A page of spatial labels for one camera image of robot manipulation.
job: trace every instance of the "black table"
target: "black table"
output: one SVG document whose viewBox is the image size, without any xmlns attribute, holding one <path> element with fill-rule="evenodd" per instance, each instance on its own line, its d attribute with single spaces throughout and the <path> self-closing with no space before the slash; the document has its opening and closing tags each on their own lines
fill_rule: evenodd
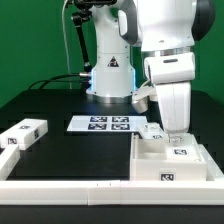
<svg viewBox="0 0 224 224">
<path fill-rule="evenodd" d="M 192 92 L 190 133 L 224 168 L 224 107 Z M 73 115 L 137 115 L 130 104 L 100 104 L 79 90 L 29 90 L 0 109 L 0 132 L 24 118 L 48 120 L 8 180 L 128 180 L 131 133 L 69 133 Z M 160 122 L 158 105 L 144 114 Z M 222 206 L 0 206 L 1 223 L 223 223 Z"/>
</svg>

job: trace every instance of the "green wall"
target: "green wall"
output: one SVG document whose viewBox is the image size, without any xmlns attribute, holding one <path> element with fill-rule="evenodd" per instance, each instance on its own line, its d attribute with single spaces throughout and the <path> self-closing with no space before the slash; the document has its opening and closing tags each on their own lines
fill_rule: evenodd
<svg viewBox="0 0 224 224">
<path fill-rule="evenodd" d="M 66 74 L 66 58 L 62 35 L 63 0 L 0 1 L 0 107 L 41 79 Z M 224 4 L 214 0 L 217 18 L 210 33 L 196 44 L 197 77 L 193 89 L 206 91 L 224 104 Z M 66 10 L 66 24 L 72 72 L 82 71 L 83 63 L 75 28 L 70 20 L 75 8 Z M 96 62 L 93 23 L 84 25 L 90 61 Z M 140 49 L 134 49 L 137 83 L 143 82 Z M 52 84 L 50 88 L 69 88 L 68 84 Z"/>
</svg>

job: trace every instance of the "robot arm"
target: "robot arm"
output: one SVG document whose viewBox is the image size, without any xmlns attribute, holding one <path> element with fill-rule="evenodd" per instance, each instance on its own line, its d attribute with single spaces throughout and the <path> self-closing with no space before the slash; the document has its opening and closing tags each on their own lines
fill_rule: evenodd
<svg viewBox="0 0 224 224">
<path fill-rule="evenodd" d="M 200 23 L 205 18 L 207 26 Z M 190 80 L 195 77 L 191 47 L 213 22 L 212 0 L 126 0 L 120 8 L 120 35 L 149 55 L 144 60 L 145 75 L 156 90 L 163 128 L 169 135 L 188 131 Z M 144 103 L 146 92 L 152 93 L 150 88 L 140 88 L 133 95 L 140 112 L 147 108 Z"/>
</svg>

